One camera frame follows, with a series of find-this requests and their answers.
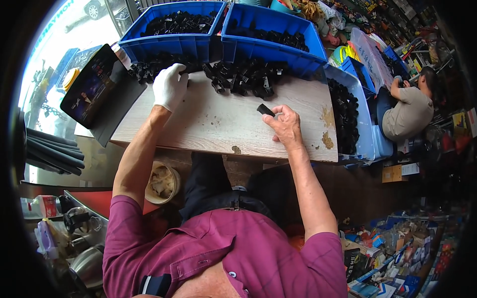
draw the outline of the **maroon polo shirt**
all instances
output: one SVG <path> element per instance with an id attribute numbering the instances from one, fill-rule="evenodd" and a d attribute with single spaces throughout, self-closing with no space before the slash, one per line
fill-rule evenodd
<path id="1" fill-rule="evenodd" d="M 143 276 L 170 274 L 169 298 L 221 260 L 241 297 L 347 297 L 341 242 L 333 233 L 313 235 L 298 252 L 260 213 L 213 210 L 148 242 L 142 216 L 130 197 L 112 199 L 103 258 L 108 298 L 137 295 Z"/>

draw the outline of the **tablet screen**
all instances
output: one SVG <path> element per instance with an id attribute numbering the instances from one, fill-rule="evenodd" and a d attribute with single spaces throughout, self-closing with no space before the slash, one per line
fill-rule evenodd
<path id="1" fill-rule="evenodd" d="M 108 95 L 127 76 L 127 69 L 105 44 L 81 70 L 60 107 L 79 124 L 90 128 Z"/>

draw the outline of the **beige t-shirt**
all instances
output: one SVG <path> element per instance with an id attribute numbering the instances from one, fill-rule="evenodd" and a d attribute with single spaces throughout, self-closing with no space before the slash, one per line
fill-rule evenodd
<path id="1" fill-rule="evenodd" d="M 395 142 L 416 136 L 434 116 L 432 100 L 416 87 L 399 88 L 399 96 L 396 107 L 383 117 L 384 135 Z"/>

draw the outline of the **wooden table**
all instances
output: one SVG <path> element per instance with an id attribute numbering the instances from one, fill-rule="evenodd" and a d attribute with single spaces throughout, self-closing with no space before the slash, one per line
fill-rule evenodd
<path id="1" fill-rule="evenodd" d="M 337 162 L 338 151 L 332 103 L 326 79 L 304 81 L 285 77 L 273 86 L 275 95 L 263 101 L 255 96 L 217 94 L 203 72 L 189 75 L 183 102 L 164 127 L 157 146 L 221 154 L 287 158 L 282 144 L 272 141 L 273 130 L 262 120 L 257 107 L 287 104 L 301 119 L 301 131 L 310 159 Z M 111 141 L 128 144 L 149 115 L 154 103 L 152 86 L 138 98 Z M 76 125 L 75 134 L 92 137 Z"/>

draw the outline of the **man's hand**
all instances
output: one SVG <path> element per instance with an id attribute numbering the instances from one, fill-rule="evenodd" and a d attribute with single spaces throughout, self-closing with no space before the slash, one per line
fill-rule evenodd
<path id="1" fill-rule="evenodd" d="M 275 114 L 282 113 L 278 115 L 278 120 L 267 114 L 262 116 L 262 120 L 275 131 L 273 140 L 280 141 L 288 152 L 302 148 L 300 115 L 285 104 L 276 106 L 271 111 Z"/>
<path id="2" fill-rule="evenodd" d="M 174 63 L 167 69 L 161 70 L 154 80 L 154 105 L 158 104 L 170 112 L 174 112 L 187 91 L 189 74 L 184 73 L 179 78 L 179 72 L 186 70 L 186 66 Z"/>

